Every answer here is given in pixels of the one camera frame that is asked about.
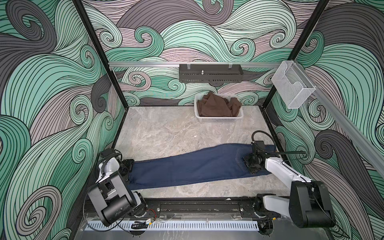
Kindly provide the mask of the blue denim trousers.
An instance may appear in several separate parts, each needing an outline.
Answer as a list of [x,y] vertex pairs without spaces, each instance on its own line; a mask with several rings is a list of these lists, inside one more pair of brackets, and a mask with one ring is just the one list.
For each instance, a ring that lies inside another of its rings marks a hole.
[[129,188],[143,190],[269,175],[252,174],[243,158],[252,153],[247,144],[223,144],[198,151],[134,163]]

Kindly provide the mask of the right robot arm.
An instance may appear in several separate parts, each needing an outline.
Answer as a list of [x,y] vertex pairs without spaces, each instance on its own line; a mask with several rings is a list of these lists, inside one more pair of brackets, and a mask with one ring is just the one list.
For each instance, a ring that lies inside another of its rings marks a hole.
[[255,140],[252,133],[252,153],[243,161],[252,174],[266,170],[277,177],[288,189],[288,197],[259,194],[254,206],[258,215],[277,214],[288,217],[298,228],[332,228],[336,218],[327,186],[294,170],[282,159],[284,155],[304,157],[303,151],[277,152],[268,150],[263,141]]

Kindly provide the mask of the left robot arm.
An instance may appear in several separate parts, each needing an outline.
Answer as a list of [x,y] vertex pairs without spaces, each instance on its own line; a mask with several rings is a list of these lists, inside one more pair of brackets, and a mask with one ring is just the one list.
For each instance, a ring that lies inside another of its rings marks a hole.
[[99,175],[88,196],[104,226],[109,227],[123,217],[141,217],[147,204],[138,192],[129,188],[134,160],[124,160],[120,151],[108,148],[98,155]]

